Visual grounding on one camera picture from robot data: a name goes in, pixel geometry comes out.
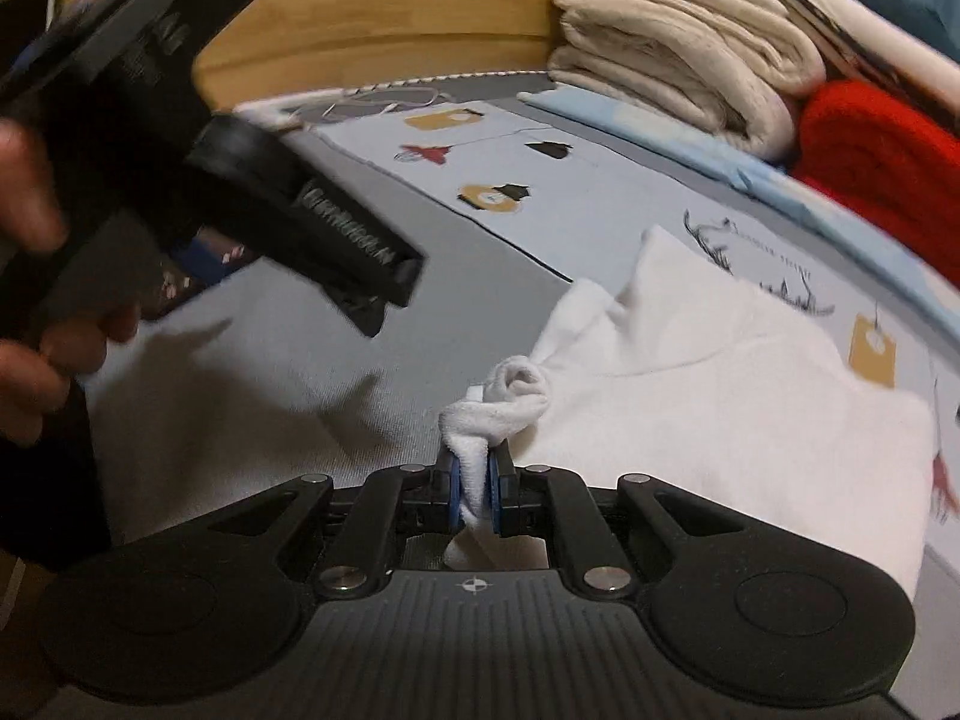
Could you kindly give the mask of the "left hand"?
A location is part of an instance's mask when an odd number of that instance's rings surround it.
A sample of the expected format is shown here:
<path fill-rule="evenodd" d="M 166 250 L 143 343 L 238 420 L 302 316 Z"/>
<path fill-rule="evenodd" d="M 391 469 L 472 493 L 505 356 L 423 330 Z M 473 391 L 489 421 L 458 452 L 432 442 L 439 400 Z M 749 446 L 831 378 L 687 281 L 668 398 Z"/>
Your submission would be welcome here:
<path fill-rule="evenodd" d="M 2 236 L 47 255 L 67 240 L 43 145 L 25 127 L 2 122 Z M 36 341 L 2 343 L 2 434 L 32 444 L 44 418 L 67 403 L 71 379 L 103 367 L 107 347 L 137 335 L 140 309 L 119 305 L 47 327 Z"/>

